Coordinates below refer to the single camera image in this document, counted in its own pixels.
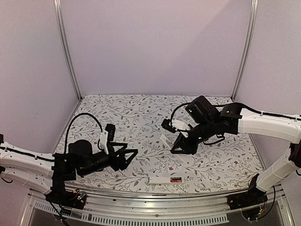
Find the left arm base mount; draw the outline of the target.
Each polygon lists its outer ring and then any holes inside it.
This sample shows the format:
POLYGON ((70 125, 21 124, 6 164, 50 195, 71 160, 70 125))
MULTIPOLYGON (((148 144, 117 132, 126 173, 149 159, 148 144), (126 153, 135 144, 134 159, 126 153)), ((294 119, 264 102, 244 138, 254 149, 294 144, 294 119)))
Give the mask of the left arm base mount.
POLYGON ((83 210, 87 200, 87 193, 78 188, 73 191, 65 189, 64 181, 53 181, 50 192, 45 195, 46 201, 61 206, 83 210))

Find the white remote battery cover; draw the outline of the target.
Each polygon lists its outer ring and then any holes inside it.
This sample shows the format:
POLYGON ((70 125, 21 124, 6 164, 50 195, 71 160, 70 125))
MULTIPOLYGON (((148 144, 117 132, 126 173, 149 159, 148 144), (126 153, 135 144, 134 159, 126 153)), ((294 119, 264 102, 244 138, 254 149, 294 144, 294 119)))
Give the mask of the white remote battery cover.
POLYGON ((170 149, 171 152, 174 151, 174 144, 164 134, 161 134, 160 140, 170 149))

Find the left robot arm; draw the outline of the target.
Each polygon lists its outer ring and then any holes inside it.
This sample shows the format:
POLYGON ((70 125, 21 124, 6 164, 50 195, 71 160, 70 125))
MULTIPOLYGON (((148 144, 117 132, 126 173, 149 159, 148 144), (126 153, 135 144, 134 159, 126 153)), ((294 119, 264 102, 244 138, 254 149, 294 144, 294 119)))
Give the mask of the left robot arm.
POLYGON ((69 153, 37 153, 16 147, 0 138, 0 177, 19 181, 24 186, 66 204, 70 194, 64 189, 66 181, 75 181, 107 167, 125 170, 136 157, 137 149, 125 143, 101 140, 102 150, 93 153, 88 141, 78 140, 69 145, 69 153))

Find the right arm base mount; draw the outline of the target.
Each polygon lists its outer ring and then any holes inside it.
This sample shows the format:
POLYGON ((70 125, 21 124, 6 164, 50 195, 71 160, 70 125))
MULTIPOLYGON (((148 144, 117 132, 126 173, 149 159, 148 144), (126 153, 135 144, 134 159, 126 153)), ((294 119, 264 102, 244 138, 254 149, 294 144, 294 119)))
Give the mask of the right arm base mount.
POLYGON ((275 186, 272 186, 274 193, 273 202, 269 210, 266 211, 265 207, 267 207, 268 198, 266 192, 263 192, 256 187, 258 176, 259 173, 252 178, 247 191, 227 196, 227 204, 229 205, 230 210, 237 210, 263 203, 263 206, 256 208, 256 210, 244 210, 241 212, 244 219, 249 222, 258 221, 267 216, 273 209, 276 200, 276 189, 275 186))

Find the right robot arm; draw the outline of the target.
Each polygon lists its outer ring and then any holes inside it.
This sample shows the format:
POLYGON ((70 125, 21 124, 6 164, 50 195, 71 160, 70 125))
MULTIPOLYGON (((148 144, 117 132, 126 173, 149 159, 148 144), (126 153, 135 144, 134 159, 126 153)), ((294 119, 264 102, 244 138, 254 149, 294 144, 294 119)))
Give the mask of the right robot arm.
POLYGON ((174 119, 175 113, 162 122, 172 133, 179 132, 171 153, 195 154, 200 143, 207 144, 213 136, 221 142, 225 134, 256 134, 279 138, 290 143, 285 153, 263 172, 254 176, 243 195, 247 205, 254 205, 261 194, 301 167, 301 118, 255 110, 243 103, 213 105, 199 96, 182 105, 196 123, 193 127, 174 119))

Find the white remote control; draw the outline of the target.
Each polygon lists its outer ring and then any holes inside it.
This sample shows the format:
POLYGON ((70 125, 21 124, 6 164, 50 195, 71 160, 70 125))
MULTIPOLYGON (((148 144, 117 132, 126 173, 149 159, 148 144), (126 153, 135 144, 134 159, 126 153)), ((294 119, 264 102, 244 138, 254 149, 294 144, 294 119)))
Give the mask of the white remote control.
POLYGON ((149 177, 148 184, 150 184, 150 185, 178 184, 178 183, 170 183, 170 178, 172 178, 172 177, 149 177))

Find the black battery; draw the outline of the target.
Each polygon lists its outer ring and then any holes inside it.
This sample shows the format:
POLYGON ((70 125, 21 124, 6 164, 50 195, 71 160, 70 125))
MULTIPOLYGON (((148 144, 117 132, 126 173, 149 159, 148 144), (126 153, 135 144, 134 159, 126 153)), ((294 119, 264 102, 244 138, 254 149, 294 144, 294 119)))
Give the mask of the black battery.
POLYGON ((177 182, 179 182, 179 181, 182 181, 182 178, 181 177, 179 177, 179 178, 170 178, 170 181, 172 182, 175 182, 175 181, 177 181, 177 182))

